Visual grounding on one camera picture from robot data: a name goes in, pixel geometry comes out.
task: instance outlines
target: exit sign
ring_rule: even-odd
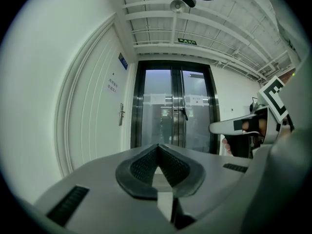
[[[197,45],[197,43],[196,43],[195,41],[187,40],[187,39],[182,39],[182,38],[178,38],[178,42],[180,42],[180,43],[186,43],[186,44],[191,44],[191,45]]]

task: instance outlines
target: glass door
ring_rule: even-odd
[[[209,124],[218,121],[209,70],[191,62],[139,62],[131,147],[159,143],[217,153],[217,140],[209,132]]]

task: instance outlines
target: white door trim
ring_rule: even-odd
[[[78,81],[79,75],[84,67],[86,60],[88,59],[90,53],[94,49],[96,43],[101,39],[101,37],[105,34],[105,32],[114,27],[117,37],[127,55],[129,56],[129,71],[133,72],[134,70],[134,61],[136,60],[136,56],[133,56],[131,51],[127,51],[128,47],[125,46],[123,41],[124,32],[121,30],[121,26],[119,20],[117,19],[116,13],[111,15],[105,22],[98,27],[94,33],[86,40],[86,42],[82,45],[80,50],[78,51],[77,55],[75,56],[73,62],[68,68],[67,74],[63,80],[58,100],[56,104],[56,111],[55,111],[55,120],[54,120],[54,139],[55,139],[55,148],[56,148],[56,156],[58,160],[59,169],[63,177],[67,176],[73,171],[73,166],[71,163],[70,155],[69,155],[69,145],[68,145],[68,120],[69,120],[69,113],[70,107],[72,102],[73,93],[75,90],[76,83]],[[128,95],[129,92],[126,93],[126,104],[125,107],[129,108],[128,105]],[[123,133],[127,132],[128,121],[124,121],[124,126],[122,129]],[[122,142],[123,147],[127,145],[127,135],[122,134]]]

